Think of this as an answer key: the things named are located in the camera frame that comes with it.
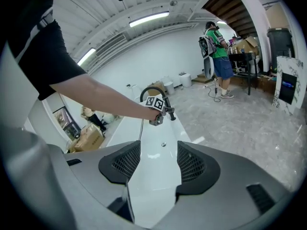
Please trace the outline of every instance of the ceiling light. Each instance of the ceiling light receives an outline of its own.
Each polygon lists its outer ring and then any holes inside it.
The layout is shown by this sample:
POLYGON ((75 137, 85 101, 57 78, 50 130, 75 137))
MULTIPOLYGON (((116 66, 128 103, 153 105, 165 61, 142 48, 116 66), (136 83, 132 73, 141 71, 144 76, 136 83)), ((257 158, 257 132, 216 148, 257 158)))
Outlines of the ceiling light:
POLYGON ((89 58, 94 52, 96 52, 96 49, 91 48, 86 54, 85 56, 82 57, 82 59, 78 62, 78 65, 80 66, 83 62, 85 62, 87 60, 87 58, 89 58))
POLYGON ((162 17, 167 17, 168 15, 169 15, 169 11, 162 12, 162 13, 155 13, 155 14, 137 19, 135 21, 132 21, 132 22, 129 23, 129 25, 130 25, 130 27, 134 27, 136 25, 142 24, 142 23, 147 22, 147 21, 159 19, 159 18, 162 18, 162 17))
POLYGON ((224 22, 224 21, 218 21, 217 23, 227 25, 227 23, 226 23, 226 22, 224 22))

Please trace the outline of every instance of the black mesh vent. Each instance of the black mesh vent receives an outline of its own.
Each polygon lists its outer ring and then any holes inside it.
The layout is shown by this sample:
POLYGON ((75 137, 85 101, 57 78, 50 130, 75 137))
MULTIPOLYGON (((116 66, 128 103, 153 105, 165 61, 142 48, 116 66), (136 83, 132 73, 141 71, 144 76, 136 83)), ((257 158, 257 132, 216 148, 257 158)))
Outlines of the black mesh vent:
POLYGON ((181 170, 182 183, 193 181, 205 171, 203 160, 181 145, 178 145, 177 163, 181 170))
POLYGON ((261 214, 264 214, 274 206, 275 203, 273 199, 260 184, 249 185, 246 187, 246 189, 261 214))
POLYGON ((130 180, 136 167, 138 167, 138 164, 141 160, 140 153, 141 153, 141 144, 117 156, 112 161, 112 167, 118 170, 124 176, 126 176, 128 180, 130 180))

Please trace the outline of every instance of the trash can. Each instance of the trash can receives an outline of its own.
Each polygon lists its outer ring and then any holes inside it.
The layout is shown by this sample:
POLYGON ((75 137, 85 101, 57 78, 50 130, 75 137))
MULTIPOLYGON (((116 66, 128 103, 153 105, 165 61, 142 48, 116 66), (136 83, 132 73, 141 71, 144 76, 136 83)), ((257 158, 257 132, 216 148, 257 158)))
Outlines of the trash can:
POLYGON ((184 73, 179 76, 180 77, 180 82, 183 87, 191 87, 192 86, 192 78, 190 74, 184 73))
POLYGON ((175 93, 173 82, 165 83, 164 87, 166 88, 166 91, 167 91, 168 94, 174 94, 175 93))
POLYGON ((271 45, 272 72, 276 73, 278 56, 295 58, 292 36, 287 28, 269 29, 267 36, 271 45))

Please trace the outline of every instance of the person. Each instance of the person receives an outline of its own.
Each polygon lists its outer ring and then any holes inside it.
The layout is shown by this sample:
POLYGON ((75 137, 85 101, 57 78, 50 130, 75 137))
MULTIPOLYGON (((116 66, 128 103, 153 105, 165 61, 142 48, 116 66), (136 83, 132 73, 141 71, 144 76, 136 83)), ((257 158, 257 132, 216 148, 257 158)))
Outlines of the person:
POLYGON ((154 121, 159 112, 149 109, 92 79, 69 56, 62 32, 54 20, 27 42, 53 0, 14 0, 5 10, 6 39, 16 61, 44 100, 61 93, 93 110, 154 121))
POLYGON ((103 134, 105 134, 106 127, 103 125, 103 123, 99 120, 98 116, 95 114, 95 111, 83 106, 81 108, 81 117, 84 119, 92 122, 96 126, 98 126, 103 134))
POLYGON ((221 98, 231 99, 234 96, 228 90, 228 86, 230 84, 230 78, 234 74, 226 51, 228 45, 223 38, 223 35, 215 26, 214 22, 209 21, 206 23, 205 34, 211 36, 214 43, 217 44, 216 53, 212 55, 212 58, 214 63, 214 72, 219 81, 219 85, 222 88, 221 98))

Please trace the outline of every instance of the man in green shirt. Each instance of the man in green shirt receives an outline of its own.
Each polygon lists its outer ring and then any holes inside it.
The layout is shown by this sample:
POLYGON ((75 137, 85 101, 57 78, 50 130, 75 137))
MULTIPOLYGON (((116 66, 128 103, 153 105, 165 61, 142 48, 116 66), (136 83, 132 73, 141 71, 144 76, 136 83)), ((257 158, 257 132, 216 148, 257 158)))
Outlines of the man in green shirt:
POLYGON ((234 75, 232 66, 229 61, 226 49, 228 45, 222 34, 216 28, 215 23, 209 21, 206 23, 206 35, 211 36, 213 41, 217 44, 216 53, 212 55, 214 62, 214 72, 218 78, 219 85, 222 88, 222 98, 231 99, 234 96, 230 94, 228 86, 230 78, 234 75))

